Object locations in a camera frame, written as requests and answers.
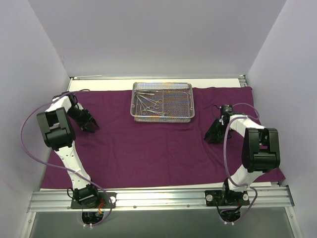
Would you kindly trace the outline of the purple cloth wrap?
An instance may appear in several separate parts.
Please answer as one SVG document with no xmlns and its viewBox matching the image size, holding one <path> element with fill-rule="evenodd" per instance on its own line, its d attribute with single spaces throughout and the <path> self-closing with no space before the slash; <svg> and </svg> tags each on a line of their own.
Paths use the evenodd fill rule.
<svg viewBox="0 0 317 238">
<path fill-rule="evenodd" d="M 194 88 L 195 116 L 189 123 L 142 123 L 130 115 L 131 91 L 78 94 L 96 119 L 95 133 L 74 125 L 75 146 L 85 171 L 104 188 L 156 187 L 223 182 L 223 145 L 208 144 L 205 133 L 215 107 L 240 105 L 245 88 Z M 232 132 L 227 141 L 231 174 L 241 166 L 243 138 Z"/>
</svg>

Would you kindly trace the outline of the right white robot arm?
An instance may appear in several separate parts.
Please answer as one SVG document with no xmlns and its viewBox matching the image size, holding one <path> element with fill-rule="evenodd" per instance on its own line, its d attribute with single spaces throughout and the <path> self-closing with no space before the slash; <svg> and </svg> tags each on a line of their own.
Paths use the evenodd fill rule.
<svg viewBox="0 0 317 238">
<path fill-rule="evenodd" d="M 264 127 L 255 122 L 259 118 L 234 111 L 233 105 L 218 108 L 220 116 L 215 119 L 204 140 L 209 144 L 223 143 L 223 160 L 227 179 L 220 192 L 220 199 L 230 205 L 260 176 L 279 168 L 280 148 L 277 129 Z M 227 140 L 230 131 L 243 137 L 241 161 L 242 165 L 231 175 L 227 163 Z"/>
</svg>

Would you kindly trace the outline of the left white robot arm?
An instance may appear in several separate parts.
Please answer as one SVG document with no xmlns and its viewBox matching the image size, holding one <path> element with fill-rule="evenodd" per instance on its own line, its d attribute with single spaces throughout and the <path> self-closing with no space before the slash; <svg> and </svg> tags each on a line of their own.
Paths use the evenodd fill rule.
<svg viewBox="0 0 317 238">
<path fill-rule="evenodd" d="M 99 204 L 100 195 L 77 153 L 71 119 L 85 132 L 94 133 L 99 128 L 91 113 L 70 92 L 55 96 L 50 107 L 37 114 L 44 143 L 59 156 L 71 179 L 72 199 L 79 205 L 94 208 Z"/>
</svg>

